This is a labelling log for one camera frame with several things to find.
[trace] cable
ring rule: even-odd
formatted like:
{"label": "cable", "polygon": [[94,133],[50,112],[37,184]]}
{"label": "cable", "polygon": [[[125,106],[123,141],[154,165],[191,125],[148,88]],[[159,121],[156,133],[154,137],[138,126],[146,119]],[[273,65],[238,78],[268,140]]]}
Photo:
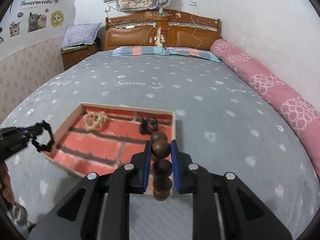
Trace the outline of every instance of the cable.
{"label": "cable", "polygon": [[83,48],[83,47],[85,47],[85,46],[88,46],[88,44],[83,45],[83,46],[80,46],[80,47],[78,47],[78,48],[68,47],[68,48],[66,48],[65,50],[63,50],[60,54],[63,54],[63,53],[65,53],[66,51],[71,50],[71,49],[74,49],[74,50],[76,50],[76,49],[81,49],[81,48]]}
{"label": "cable", "polygon": [[[118,9],[116,9],[116,8],[114,8],[114,7],[112,7],[112,6],[110,6],[110,5],[108,5],[108,6],[109,6],[110,8],[112,8],[112,9],[114,9],[114,10],[118,11],[118,12],[123,12],[123,11],[120,11],[120,10],[118,10]],[[109,17],[109,15],[108,15],[108,12],[107,12],[107,11],[106,11],[106,14],[107,14],[107,16],[108,16],[109,21],[111,22],[110,17]],[[113,26],[115,26],[117,29],[119,29],[119,28],[120,28],[119,26],[114,25],[112,22],[111,22],[111,24],[112,24]],[[154,28],[154,30],[153,30],[153,32],[151,33],[151,35],[155,33],[156,27],[153,27],[153,28]],[[148,34],[147,34],[147,36],[146,36],[146,38],[145,38],[144,42],[143,42],[143,43],[141,43],[141,44],[139,44],[138,46],[141,46],[142,44],[146,43],[147,39],[148,39],[148,38],[150,38],[150,36],[151,36],[151,35],[149,35],[149,33],[150,33],[150,31],[151,31],[153,28],[151,28],[151,29],[148,31]]]}
{"label": "cable", "polygon": [[195,33],[196,33],[196,30],[197,30],[197,25],[196,25],[196,23],[195,23],[195,21],[193,20],[193,14],[191,14],[191,21],[193,22],[193,24],[195,25],[195,31],[193,32],[193,34],[192,34],[192,37],[194,37],[197,41],[200,41],[201,43],[196,47],[196,49],[198,49],[201,45],[202,45],[202,41],[201,40],[199,40],[198,38],[196,38],[196,36],[195,36]]}
{"label": "cable", "polygon": [[153,35],[153,34],[155,33],[156,27],[155,27],[155,28],[153,27],[153,28],[151,28],[151,29],[148,31],[148,34],[147,34],[147,36],[146,36],[146,38],[145,38],[144,42],[143,42],[143,43],[141,43],[141,44],[139,44],[138,46],[141,46],[142,44],[146,43],[147,39],[148,39],[148,38],[150,38],[150,37],[151,37],[151,35]]}
{"label": "cable", "polygon": [[119,26],[114,25],[114,24],[112,23],[112,21],[111,21],[111,19],[110,19],[109,15],[108,15],[108,12],[107,12],[107,11],[106,11],[106,14],[107,14],[107,16],[108,16],[108,20],[109,20],[109,22],[111,22],[111,24],[112,24],[114,27],[116,27],[117,29],[119,29],[119,28],[120,28]]}

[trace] metal screw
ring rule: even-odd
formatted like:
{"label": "metal screw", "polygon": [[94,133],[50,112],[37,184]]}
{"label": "metal screw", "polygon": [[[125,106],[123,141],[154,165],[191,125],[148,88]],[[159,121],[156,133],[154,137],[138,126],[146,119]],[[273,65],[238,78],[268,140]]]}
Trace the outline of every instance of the metal screw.
{"label": "metal screw", "polygon": [[199,168],[199,166],[198,166],[198,164],[191,163],[191,164],[189,164],[188,168],[189,168],[189,170],[195,171]]}
{"label": "metal screw", "polygon": [[236,176],[235,176],[235,174],[233,174],[232,172],[228,172],[228,173],[226,174],[226,178],[227,178],[227,179],[235,179]]}
{"label": "metal screw", "polygon": [[88,178],[89,180],[96,179],[96,177],[97,177],[97,173],[95,173],[95,172],[90,172],[90,173],[87,175],[87,178]]}
{"label": "metal screw", "polygon": [[131,171],[131,170],[133,170],[133,168],[134,168],[134,165],[133,165],[132,163],[127,163],[127,164],[124,166],[124,169],[125,169],[126,171]]}

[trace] cat sticker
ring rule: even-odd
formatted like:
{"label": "cat sticker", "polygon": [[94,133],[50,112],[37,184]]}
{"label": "cat sticker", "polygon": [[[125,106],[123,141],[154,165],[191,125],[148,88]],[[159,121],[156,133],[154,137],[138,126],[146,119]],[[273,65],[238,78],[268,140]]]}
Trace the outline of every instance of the cat sticker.
{"label": "cat sticker", "polygon": [[44,14],[41,14],[38,20],[38,30],[43,29],[47,24],[47,17]]}
{"label": "cat sticker", "polygon": [[47,17],[44,14],[31,13],[28,19],[28,33],[47,27]]}
{"label": "cat sticker", "polygon": [[30,12],[29,19],[28,19],[28,33],[34,32],[38,30],[39,25],[38,25],[38,20],[40,19],[40,15],[38,14],[32,14]]}
{"label": "cat sticker", "polygon": [[59,25],[62,25],[64,22],[64,15],[62,13],[62,11],[58,11],[55,10],[52,14],[51,14],[51,25],[53,27],[57,27]]}
{"label": "cat sticker", "polygon": [[2,43],[4,40],[3,40],[3,38],[2,37],[0,37],[0,43]]}
{"label": "cat sticker", "polygon": [[20,22],[15,23],[12,22],[9,26],[10,37],[16,36],[20,34]]}

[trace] wooden nightstand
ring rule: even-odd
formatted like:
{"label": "wooden nightstand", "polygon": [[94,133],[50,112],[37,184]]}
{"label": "wooden nightstand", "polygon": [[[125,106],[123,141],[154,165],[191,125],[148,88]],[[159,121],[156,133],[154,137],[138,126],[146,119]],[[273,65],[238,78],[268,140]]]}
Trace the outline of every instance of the wooden nightstand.
{"label": "wooden nightstand", "polygon": [[79,49],[69,49],[63,53],[61,51],[64,70],[71,68],[75,64],[78,64],[81,60],[96,54],[98,51],[102,51],[102,49],[98,47],[96,43],[83,46]]}

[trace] wooden tray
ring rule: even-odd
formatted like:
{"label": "wooden tray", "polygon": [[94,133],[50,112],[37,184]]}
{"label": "wooden tray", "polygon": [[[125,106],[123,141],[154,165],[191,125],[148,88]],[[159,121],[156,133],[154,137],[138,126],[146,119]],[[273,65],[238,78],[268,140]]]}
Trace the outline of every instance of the wooden tray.
{"label": "wooden tray", "polygon": [[[111,120],[96,131],[84,129],[83,115],[104,111]],[[143,152],[148,134],[140,134],[138,117],[155,117],[159,131],[168,141],[175,139],[175,113],[164,110],[80,103],[54,134],[55,144],[51,152],[42,154],[62,169],[84,177],[89,172],[104,175],[129,163],[132,155]],[[147,193],[153,191],[150,171]]]}

